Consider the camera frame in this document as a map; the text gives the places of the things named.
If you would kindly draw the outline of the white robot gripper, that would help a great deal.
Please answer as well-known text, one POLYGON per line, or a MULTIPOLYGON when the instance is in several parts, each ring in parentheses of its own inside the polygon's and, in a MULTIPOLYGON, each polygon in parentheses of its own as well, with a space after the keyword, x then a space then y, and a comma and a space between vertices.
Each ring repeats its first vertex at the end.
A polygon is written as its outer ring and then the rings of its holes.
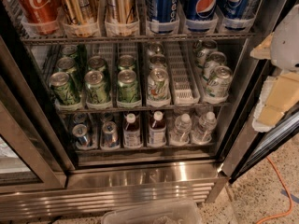
MULTIPOLYGON (((290 10, 275 32, 255 47, 250 56, 271 59, 280 69, 299 71, 299 5, 290 10)), ((294 72, 268 77, 263 83, 253 115, 252 127, 256 132, 269 132, 299 102, 299 74, 294 72)))

